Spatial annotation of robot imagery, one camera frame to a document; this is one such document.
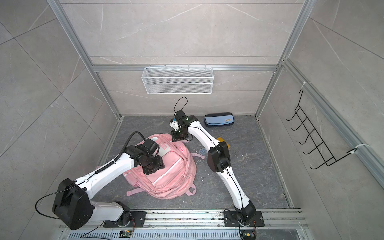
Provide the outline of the pink school backpack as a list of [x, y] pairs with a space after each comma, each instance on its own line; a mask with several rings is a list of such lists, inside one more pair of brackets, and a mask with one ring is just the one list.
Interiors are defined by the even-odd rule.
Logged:
[[171, 150], [162, 159], [164, 169], [145, 175], [142, 166], [137, 166], [123, 173], [128, 183], [134, 187], [127, 196], [146, 192], [157, 199], [170, 200], [183, 194], [193, 196], [197, 166], [194, 157], [204, 159], [198, 153], [191, 153], [185, 146], [186, 141], [173, 142], [170, 134], [155, 134], [150, 139], [157, 144], [168, 144]]

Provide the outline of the blue pencil case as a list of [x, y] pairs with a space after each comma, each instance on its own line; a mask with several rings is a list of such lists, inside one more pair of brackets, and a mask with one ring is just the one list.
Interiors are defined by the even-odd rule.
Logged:
[[235, 122], [234, 115], [229, 112], [207, 114], [204, 117], [206, 127], [230, 126]]

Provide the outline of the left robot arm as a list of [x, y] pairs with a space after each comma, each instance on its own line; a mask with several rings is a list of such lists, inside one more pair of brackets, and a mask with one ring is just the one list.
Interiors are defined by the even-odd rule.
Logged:
[[106, 221], [119, 227], [131, 221], [130, 208], [116, 201], [94, 202], [93, 197], [111, 181], [134, 167], [142, 167], [142, 173], [153, 174], [163, 169], [159, 155], [160, 146], [152, 139], [142, 144], [125, 144], [121, 152], [99, 169], [76, 180], [63, 180], [56, 193], [52, 212], [71, 230], [77, 230], [88, 222]]

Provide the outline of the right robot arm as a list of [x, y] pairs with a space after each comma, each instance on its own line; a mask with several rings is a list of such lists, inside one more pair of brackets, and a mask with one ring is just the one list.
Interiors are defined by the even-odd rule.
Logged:
[[175, 112], [174, 117], [170, 120], [170, 126], [173, 128], [171, 131], [173, 142], [187, 140], [191, 135], [204, 146], [208, 152], [208, 166], [225, 184], [240, 223], [244, 226], [253, 223], [257, 210], [244, 193], [233, 172], [227, 143], [215, 139], [195, 116], [187, 116], [182, 110]]

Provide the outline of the yellow card wallet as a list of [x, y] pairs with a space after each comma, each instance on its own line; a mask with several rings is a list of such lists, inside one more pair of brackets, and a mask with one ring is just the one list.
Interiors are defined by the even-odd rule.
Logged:
[[217, 140], [218, 140], [219, 142], [225, 142], [225, 143], [227, 144], [227, 146], [228, 146], [228, 149], [230, 149], [231, 145], [229, 144], [228, 141], [224, 140], [224, 139], [221, 138], [221, 137], [218, 137]]

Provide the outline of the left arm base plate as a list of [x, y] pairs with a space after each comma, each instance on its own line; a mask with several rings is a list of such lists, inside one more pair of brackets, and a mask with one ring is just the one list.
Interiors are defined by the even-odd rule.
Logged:
[[146, 219], [147, 212], [145, 211], [130, 211], [123, 213], [116, 222], [105, 221], [104, 228], [142, 228]]

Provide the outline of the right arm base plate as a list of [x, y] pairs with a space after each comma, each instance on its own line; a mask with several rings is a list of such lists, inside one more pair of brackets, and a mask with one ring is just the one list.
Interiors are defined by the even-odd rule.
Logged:
[[240, 212], [230, 211], [228, 209], [223, 211], [225, 227], [264, 227], [264, 217], [262, 212], [255, 211], [250, 216], [243, 216]]

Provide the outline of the aluminium mounting rail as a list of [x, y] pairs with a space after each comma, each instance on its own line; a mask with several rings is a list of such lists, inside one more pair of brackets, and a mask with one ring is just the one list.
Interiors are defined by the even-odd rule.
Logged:
[[144, 218], [135, 220], [136, 230], [309, 229], [304, 214], [299, 209], [262, 209], [259, 220], [264, 222], [263, 227], [255, 227], [253, 223], [240, 227], [238, 221], [231, 222], [225, 217], [228, 211], [224, 209], [145, 210], [145, 212]]

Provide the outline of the black wall hook rack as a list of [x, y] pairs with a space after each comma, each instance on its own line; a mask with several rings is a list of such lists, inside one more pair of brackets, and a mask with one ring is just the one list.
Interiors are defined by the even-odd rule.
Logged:
[[304, 146], [307, 142], [310, 142], [313, 144], [312, 149], [309, 152], [303, 152], [305, 156], [311, 155], [313, 152], [317, 152], [321, 157], [321, 163], [317, 167], [310, 167], [312, 170], [317, 170], [320, 167], [323, 166], [332, 166], [336, 163], [338, 163], [340, 160], [348, 157], [349, 155], [352, 155], [355, 153], [357, 148], [350, 149], [346, 152], [345, 155], [343, 155], [340, 158], [335, 157], [325, 140], [320, 134], [320, 131], [315, 127], [315, 125], [310, 120], [309, 116], [306, 114], [304, 109], [301, 106], [301, 99], [303, 97], [304, 90], [299, 91], [299, 100], [298, 103], [294, 109], [294, 114], [287, 118], [287, 122], [292, 122], [293, 120], [299, 120], [300, 123], [297, 125], [296, 128], [291, 128], [293, 132], [298, 130], [305, 130], [306, 138], [304, 141], [299, 142], [301, 146]]

